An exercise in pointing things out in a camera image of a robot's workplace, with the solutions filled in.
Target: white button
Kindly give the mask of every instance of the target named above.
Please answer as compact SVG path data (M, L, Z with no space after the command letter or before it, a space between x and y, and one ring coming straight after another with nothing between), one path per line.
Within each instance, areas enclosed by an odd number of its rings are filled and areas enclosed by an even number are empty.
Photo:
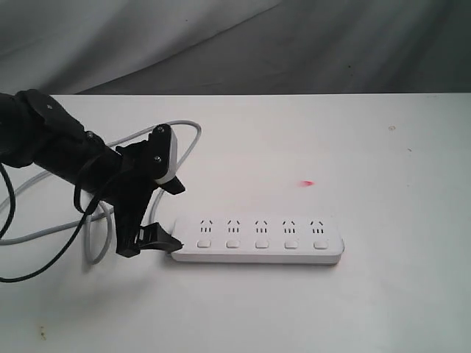
M268 241L267 240L257 240L255 242L255 248L257 248L257 249L266 249L266 248L268 248Z
M314 248L318 250L326 250L328 248L327 241L319 240L319 241L314 241Z
M226 242L226 246L229 249L237 249L238 248L238 240L228 240Z
M198 241L199 248L209 248L211 246L211 240L200 240Z
M297 249L297 241L295 240L285 241L285 249Z

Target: white cable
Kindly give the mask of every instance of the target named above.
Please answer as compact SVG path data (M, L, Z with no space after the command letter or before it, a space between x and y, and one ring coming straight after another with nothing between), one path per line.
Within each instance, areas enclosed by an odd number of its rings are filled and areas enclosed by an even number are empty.
M183 156L177 162L177 169L178 169L183 164L183 162L185 162L185 160L188 158L189 154L193 151L195 145L198 143L198 140L199 140L199 137L201 136L202 130L201 130L201 126L199 124L195 123L194 121L176 120L176 121L170 121L167 124L168 125L189 125L189 126L192 126L196 129L196 136L195 136L193 142L190 144L190 146L188 147L186 152L183 154ZM112 143L109 143L108 146L109 147L114 147L114 146L117 146L118 144L126 143L126 142L128 142L128 141L130 141L134 138L137 138L137 137L142 136L142 135L144 135L148 132L151 132L154 128L155 128L155 126L148 127L146 129L143 129L139 132L136 132L136 133L134 133L130 136L127 136L127 137L122 138L120 140L113 141ZM28 188L32 187L33 185L35 185L39 181L41 181L41 180L43 180L43 179L45 179L45 178L47 178L51 175L52 174L49 173L48 171L43 171L43 172L39 173L38 175L34 176L33 178L28 179L27 181L25 181L23 184L21 184L15 190L15 195L16 196L21 195L25 190L27 190ZM157 210L158 203L160 202L160 199L162 198L162 195L163 195L163 190L160 189L158 194L157 194L157 197L155 198L154 203L152 205L152 209L151 209L151 212L150 212L151 216L149 217L149 219L154 219L155 218L155 212ZM6 208L8 206L8 204L9 204L9 199L6 198L0 204L0 212L4 208ZM112 223L112 220L111 220L111 213L114 212L114 209L113 208L108 209L106 207L105 203L103 203L103 202L100 202L99 206L103 210L103 213L100 213L98 215L88 216L87 221L86 221L86 225L85 225L85 236L84 236L85 259L91 265L95 265L103 259L103 257L105 256L107 250L110 247L111 238L113 236L113 223ZM93 258L93 255L91 254L91 250L90 250L91 222L96 221L96 220L101 219L101 218L106 218L107 219L107 237L105 239L105 245L103 246L103 248L100 251L99 255L96 258ZM78 221L75 221L75 222L70 222L70 223L67 223L67 224L61 224L59 226L44 229L44 230L41 230L39 232L34 232L32 234L28 234L28 235L25 235L23 237L19 237L19 238L15 238L15 239L2 239L2 240L0 240L0 246L15 245L15 244L24 243L26 241L42 238L46 235L50 235L50 234L53 234L53 233L56 233L56 232L60 232L60 231L65 230L65 229L74 228L74 227L77 226L78 223L79 223Z

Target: power outlet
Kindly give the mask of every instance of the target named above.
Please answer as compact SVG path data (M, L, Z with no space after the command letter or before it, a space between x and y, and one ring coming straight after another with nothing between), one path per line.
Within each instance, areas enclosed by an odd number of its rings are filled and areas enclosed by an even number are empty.
M188 262L321 263L340 260L344 243L333 219L228 215L181 218L172 257Z

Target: table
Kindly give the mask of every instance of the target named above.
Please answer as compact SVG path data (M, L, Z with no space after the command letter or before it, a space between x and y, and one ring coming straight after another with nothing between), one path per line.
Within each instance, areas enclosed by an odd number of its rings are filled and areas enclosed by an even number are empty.
M165 228L196 211L323 214L346 252L328 267L109 252L87 268L77 239L45 274L0 285L2 352L471 350L471 94L57 99L106 141L202 125L187 191L159 206ZM175 131L181 151L194 131ZM18 186L40 169L8 170ZM25 193L7 237L78 218L72 190L52 177ZM1 248L2 275L40 267L70 234Z

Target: gray fabric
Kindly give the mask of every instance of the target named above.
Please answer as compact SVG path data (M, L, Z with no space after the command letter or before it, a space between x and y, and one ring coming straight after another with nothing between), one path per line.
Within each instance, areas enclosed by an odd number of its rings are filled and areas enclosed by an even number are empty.
M0 92L80 92L158 63L279 2L0 0Z
M0 0L0 91L471 91L469 0L279 2Z

